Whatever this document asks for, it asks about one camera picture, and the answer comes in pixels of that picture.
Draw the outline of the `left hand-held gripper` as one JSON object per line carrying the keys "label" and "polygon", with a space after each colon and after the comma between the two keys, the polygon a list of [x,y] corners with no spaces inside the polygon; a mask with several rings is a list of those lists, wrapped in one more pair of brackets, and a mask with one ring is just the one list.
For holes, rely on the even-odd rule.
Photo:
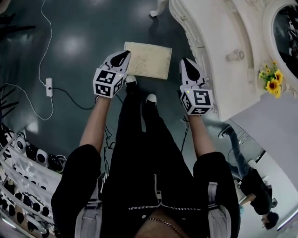
{"label": "left hand-held gripper", "polygon": [[113,98],[122,88],[131,58],[131,51],[124,50],[109,55],[104,65],[96,69],[93,90],[97,96]]}

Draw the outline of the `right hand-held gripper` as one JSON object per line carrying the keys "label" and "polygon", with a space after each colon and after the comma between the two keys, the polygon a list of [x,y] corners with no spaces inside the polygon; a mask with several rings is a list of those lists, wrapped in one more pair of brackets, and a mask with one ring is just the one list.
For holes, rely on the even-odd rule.
{"label": "right hand-held gripper", "polygon": [[213,91],[205,83],[203,69],[194,61],[183,58],[180,61],[180,101],[188,115],[204,115],[213,107]]}

